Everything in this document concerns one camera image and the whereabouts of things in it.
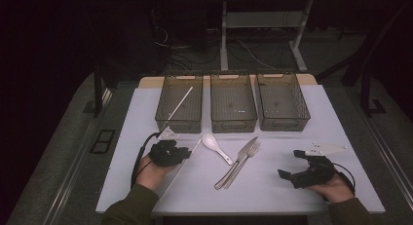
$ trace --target black cable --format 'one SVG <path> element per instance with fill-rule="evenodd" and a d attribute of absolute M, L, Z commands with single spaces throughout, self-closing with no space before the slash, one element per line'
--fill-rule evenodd
<path fill-rule="evenodd" d="M 206 43 L 206 47 L 215 47 L 218 46 L 221 43 L 221 38 L 217 38 L 215 40 L 210 40 L 209 42 Z"/>
<path fill-rule="evenodd" d="M 334 164 L 334 163 L 332 163 L 332 164 L 335 165 L 335 166 L 338 166 L 338 167 L 340 167 L 340 168 L 342 168 L 342 169 L 344 169 L 344 170 L 352 177 L 352 180 L 353 180 L 353 188 L 356 189 L 356 180 L 355 180 L 355 178 L 353 177 L 352 173 L 351 173 L 348 169 L 344 168 L 343 166 L 341 166 L 341 165 L 339 165 L 339 164 Z"/>
<path fill-rule="evenodd" d="M 173 61 L 179 62 L 185 65 L 186 67 L 188 67 L 189 70 L 192 70 L 192 61 L 189 58 L 181 56 L 182 58 L 184 58 L 184 60 L 182 60 L 182 59 L 174 58 L 174 56 L 178 56 L 178 55 L 172 54 L 170 56 L 170 59 L 172 59 Z"/>
<path fill-rule="evenodd" d="M 250 45 L 251 43 L 249 42 L 250 39 L 245 39 L 243 40 L 244 42 L 248 42 L 248 44 Z M 233 38 L 227 38 L 227 42 L 236 42 L 237 44 L 235 46 L 233 46 L 235 49 L 239 49 L 239 50 L 245 50 L 245 47 L 240 44 L 241 40 L 239 38 L 233 37 Z M 257 49 L 261 46 L 261 44 L 256 44 L 255 46 L 248 46 L 249 49 Z"/>
<path fill-rule="evenodd" d="M 254 62 L 256 62 L 258 60 L 258 56 L 256 53 L 254 53 L 253 51 L 251 51 L 250 49 L 256 49 L 259 47 L 259 45 L 254 46 L 254 47 L 250 47 L 250 46 L 246 46 L 241 40 L 239 39 L 230 39 L 232 41 L 235 41 L 237 44 L 235 44 L 234 46 L 228 44 L 228 48 L 229 47 L 233 47 L 234 49 L 237 50 L 242 50 L 243 52 L 247 52 L 248 56 L 252 56 L 252 58 L 254 59 Z"/>
<path fill-rule="evenodd" d="M 191 68 L 190 66 L 186 65 L 186 64 L 185 64 L 183 61 L 181 61 L 181 60 L 178 60 L 178 59 L 173 58 L 173 57 L 170 57 L 169 59 L 171 60 L 170 63 L 173 63 L 173 64 L 175 64 L 176 66 L 182 65 L 182 68 L 185 68 L 184 70 L 186 70 L 186 69 L 192 70 L 192 68 Z"/>
<path fill-rule="evenodd" d="M 139 169 L 139 164 L 140 164 L 140 161 L 142 160 L 143 152 L 145 152 L 146 145 L 148 144 L 149 140 L 152 137 L 158 136 L 159 134 L 161 134 L 161 133 L 160 132 L 153 132 L 151 135 L 148 136 L 148 138 L 146 138 L 145 142 L 140 147 L 139 153 L 137 154 L 137 157 L 136 157 L 136 161 L 134 162 L 133 171 L 131 173 L 131 187 L 134 185 L 134 183 L 136 181 L 136 178 L 137 178 L 137 175 L 139 174 L 139 172 L 137 172 L 137 170 Z"/>
<path fill-rule="evenodd" d="M 242 61 L 242 62 L 248 62 L 248 63 L 254 63 L 256 62 L 256 60 L 243 60 L 237 56 L 235 56 L 234 52 L 231 50 L 230 45 L 227 45 L 227 51 L 230 53 L 230 55 L 234 58 L 236 58 L 238 61 Z"/>
<path fill-rule="evenodd" d="M 196 62 L 196 61 L 193 61 L 193 60 L 189 59 L 188 57 L 181 56 L 181 55 L 179 55 L 179 54 L 174 54 L 174 55 L 175 55 L 175 56 L 183 57 L 183 58 L 185 58 L 185 59 L 187 59 L 187 60 L 190 60 L 193 64 L 208 64 L 208 63 L 210 63 L 210 62 L 212 62 L 212 61 L 214 61 L 214 60 L 216 59 L 216 57 L 218 56 L 218 53 L 219 53 L 219 48 L 217 48 L 217 50 L 216 50 L 216 52 L 215 52 L 215 55 L 214 55 L 211 59 L 208 59 L 207 61 L 203 61 L 203 62 Z"/>
<path fill-rule="evenodd" d="M 183 71 L 186 70 L 184 67 L 182 67 L 181 65 L 175 63 L 174 61 L 170 61 L 170 60 L 167 59 L 167 63 L 171 65 L 171 69 L 173 69 L 173 66 L 175 65 L 176 67 L 179 67 Z"/>
<path fill-rule="evenodd" d="M 143 168 L 136 174 L 136 178 L 137 178 L 137 176 L 138 176 L 146 167 L 148 167 L 148 165 L 150 165 L 151 163 L 152 163 L 152 160 L 149 161 L 149 163 L 147 163 L 145 166 L 143 166 Z"/>
<path fill-rule="evenodd" d="M 266 66 L 266 67 L 269 67 L 269 68 L 272 68 L 272 69 L 277 69 L 277 68 L 275 68 L 275 67 L 273 67 L 273 66 L 271 66 L 271 65 L 268 65 L 267 63 L 264 63 L 264 62 L 260 61 L 260 60 L 256 57 L 256 55 L 255 55 L 252 51 L 250 51 L 249 48 L 248 48 L 242 41 L 238 40 L 238 42 L 241 43 L 241 45 L 243 45 L 243 47 L 249 52 L 249 54 L 255 59 L 256 62 L 258 62 L 259 64 L 264 65 L 264 66 Z"/>
<path fill-rule="evenodd" d="M 182 56 L 182 55 L 180 55 L 180 54 L 177 54 L 177 53 L 172 53 L 172 55 L 170 56 L 171 58 L 173 58 L 173 56 L 179 56 L 179 57 L 182 57 L 183 59 L 185 59 L 184 61 L 187 61 L 187 62 L 189 62 L 189 63 L 191 63 L 191 67 L 192 67 L 192 63 L 193 63 L 193 61 L 191 60 L 191 59 L 189 59 L 188 57 L 186 57 L 186 56 Z"/>

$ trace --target black clamp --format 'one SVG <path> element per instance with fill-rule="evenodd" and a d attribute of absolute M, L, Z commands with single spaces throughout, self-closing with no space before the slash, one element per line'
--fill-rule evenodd
<path fill-rule="evenodd" d="M 184 159 L 189 159 L 191 151 L 187 147 L 175 147 L 175 140 L 160 140 L 152 145 L 148 156 L 159 167 L 171 167 L 181 164 Z"/>
<path fill-rule="evenodd" d="M 331 163 L 325 156 L 307 156 L 305 151 L 294 150 L 296 158 L 305 159 L 309 162 L 307 170 L 290 173 L 279 169 L 280 178 L 291 181 L 294 188 L 305 188 L 318 184 L 325 184 L 331 180 L 334 173 L 337 173 L 347 184 L 353 194 L 356 192 L 355 186 L 349 178 L 343 173 L 335 169 L 334 164 Z"/>

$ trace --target person's left hand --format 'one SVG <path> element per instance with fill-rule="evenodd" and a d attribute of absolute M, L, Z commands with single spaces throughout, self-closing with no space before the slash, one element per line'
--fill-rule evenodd
<path fill-rule="evenodd" d="M 151 162 L 148 156 L 142 158 L 139 164 L 139 170 L 141 172 L 136 178 L 136 184 L 140 184 L 152 191 L 156 191 L 162 184 L 165 175 L 172 171 L 173 167 L 159 167 Z"/>

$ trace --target wire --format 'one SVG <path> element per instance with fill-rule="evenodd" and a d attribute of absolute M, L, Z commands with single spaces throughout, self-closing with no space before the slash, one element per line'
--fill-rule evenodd
<path fill-rule="evenodd" d="M 240 41 L 240 40 L 237 40 L 237 41 L 240 42 L 240 43 L 245 47 L 245 49 L 249 52 L 249 54 L 250 54 L 258 63 L 260 63 L 261 65 L 264 65 L 264 66 L 267 66 L 267 67 L 270 67 L 270 68 L 272 68 L 272 69 L 276 69 L 276 70 L 277 70 L 277 68 L 275 68 L 275 67 L 273 67 L 273 66 L 270 66 L 270 65 L 268 65 L 268 64 L 266 64 L 266 63 L 258 60 L 258 58 L 256 58 L 256 56 L 254 56 L 254 54 L 249 50 L 249 48 L 248 48 L 242 41 Z"/>
<path fill-rule="evenodd" d="M 203 61 L 203 62 L 196 62 L 196 61 L 194 61 L 194 60 L 189 59 L 189 58 L 186 57 L 186 56 L 182 56 L 182 55 L 179 55 L 179 54 L 173 54 L 173 55 L 174 55 L 174 56 L 180 56 L 180 57 L 188 60 L 189 62 L 191 62 L 191 63 L 193 63 L 193 64 L 208 64 L 208 63 L 210 63 L 210 62 L 212 62 L 212 61 L 214 61 L 214 60 L 216 59 L 216 57 L 218 56 L 218 53 L 219 53 L 219 48 L 217 48 L 214 56 L 213 56 L 211 59 L 208 59 L 207 61 Z"/>
<path fill-rule="evenodd" d="M 140 161 L 142 160 L 143 152 L 145 152 L 146 145 L 148 144 L 149 140 L 152 137 L 158 136 L 160 134 L 161 134 L 160 132 L 153 132 L 152 134 L 150 134 L 148 136 L 148 138 L 146 138 L 145 142 L 140 147 L 139 153 L 137 154 L 137 157 L 136 157 L 136 161 L 134 162 L 133 171 L 131 173 L 131 187 L 134 185 L 134 183 L 136 181 L 136 178 L 137 178 L 137 175 L 139 174 L 139 172 L 137 172 L 137 170 L 139 168 Z"/>
<path fill-rule="evenodd" d="M 227 51 L 231 54 L 232 57 L 236 58 L 236 59 L 239 60 L 239 61 L 249 62 L 249 63 L 255 62 L 255 60 L 244 60 L 244 59 L 241 59 L 241 58 L 237 57 L 237 56 L 234 54 L 234 52 L 231 50 L 230 45 L 227 45 Z"/>
<path fill-rule="evenodd" d="M 209 42 L 206 43 L 206 47 L 214 47 L 217 46 L 221 42 L 221 38 L 216 38 L 214 40 L 210 40 Z"/>
<path fill-rule="evenodd" d="M 178 59 L 176 59 L 176 58 L 173 58 L 173 56 L 179 56 L 179 57 L 183 58 L 184 60 L 178 60 Z M 192 68 L 192 61 L 191 61 L 191 59 L 189 59 L 189 58 L 186 57 L 186 56 L 181 56 L 181 55 L 178 55 L 178 54 L 172 54 L 172 55 L 170 56 L 170 58 L 173 58 L 173 60 L 177 60 L 177 61 L 189 62 L 189 63 L 190 63 L 190 68 Z"/>
<path fill-rule="evenodd" d="M 161 46 L 161 47 L 166 47 L 166 48 L 169 47 L 168 45 L 165 45 L 165 44 L 162 44 L 162 43 L 159 43 L 159 42 L 154 42 L 154 43 L 158 46 Z"/>
<path fill-rule="evenodd" d="M 164 28 L 162 28 L 162 27 L 157 27 L 157 28 L 160 28 L 160 29 L 164 30 L 164 32 L 165 32 L 165 39 L 164 39 L 164 41 L 163 41 L 162 43 L 166 43 L 166 41 L 168 40 L 168 37 L 169 37 L 167 31 L 166 31 Z"/>
<path fill-rule="evenodd" d="M 170 64 L 170 68 L 168 70 L 176 70 L 174 69 L 174 67 L 178 67 L 178 69 L 185 71 L 186 69 L 182 66 L 180 66 L 179 64 L 172 62 L 172 61 L 168 61 L 168 63 Z"/>
<path fill-rule="evenodd" d="M 148 165 L 150 165 L 150 164 L 152 164 L 152 160 L 149 161 L 149 163 L 147 163 L 145 166 L 143 166 L 142 169 L 139 170 L 139 172 L 136 174 L 136 177 L 137 177 L 146 167 L 148 167 Z"/>
<path fill-rule="evenodd" d="M 189 67 L 188 65 L 186 65 L 185 63 L 183 63 L 182 61 L 180 61 L 180 60 L 177 60 L 177 59 L 174 59 L 174 58 L 167 58 L 167 62 L 168 63 L 170 63 L 170 64 L 173 64 L 173 65 L 175 65 L 175 66 L 177 66 L 177 67 L 179 67 L 180 69 L 182 69 L 182 70 L 192 70 L 192 68 L 191 67 Z"/>
<path fill-rule="evenodd" d="M 342 168 L 342 169 L 344 169 L 344 170 L 352 177 L 352 180 L 353 180 L 353 188 L 356 189 L 356 180 L 355 180 L 355 178 L 353 177 L 352 173 L 351 173 L 348 169 L 344 168 L 343 166 L 341 166 L 341 165 L 339 165 L 339 164 L 334 164 L 334 163 L 332 163 L 332 164 L 335 165 L 335 166 L 338 166 L 338 167 L 340 167 L 340 168 Z"/>
<path fill-rule="evenodd" d="M 260 44 L 257 44 L 257 45 L 255 45 L 255 46 L 252 46 L 252 47 L 251 47 L 251 43 L 249 42 L 249 40 L 250 40 L 250 39 L 243 39 L 243 41 L 245 41 L 245 42 L 247 42 L 247 43 L 249 44 L 249 46 L 248 46 L 249 49 L 257 49 L 257 48 L 259 48 L 259 47 L 261 46 Z M 229 41 L 238 42 L 238 41 L 241 41 L 241 40 L 240 40 L 239 38 L 228 38 L 227 41 L 228 41 L 228 42 L 229 42 Z M 245 48 L 244 48 L 243 46 L 239 46 L 239 45 L 234 45 L 233 48 L 238 49 L 238 50 L 243 50 L 243 51 L 245 50 Z"/>

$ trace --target white plastic fork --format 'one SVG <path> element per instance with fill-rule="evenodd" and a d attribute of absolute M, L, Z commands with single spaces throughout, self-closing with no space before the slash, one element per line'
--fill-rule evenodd
<path fill-rule="evenodd" d="M 240 172 L 240 170 L 243 168 L 246 160 L 248 160 L 249 158 L 254 157 L 254 155 L 257 153 L 258 151 L 258 147 L 259 147 L 259 141 L 256 141 L 254 143 L 254 145 L 248 150 L 248 152 L 246 152 L 246 158 L 243 160 L 243 162 L 235 169 L 235 171 L 230 175 L 229 179 L 225 182 L 224 184 L 224 188 L 228 189 L 232 182 L 234 181 L 235 177 L 237 177 L 238 173 Z"/>

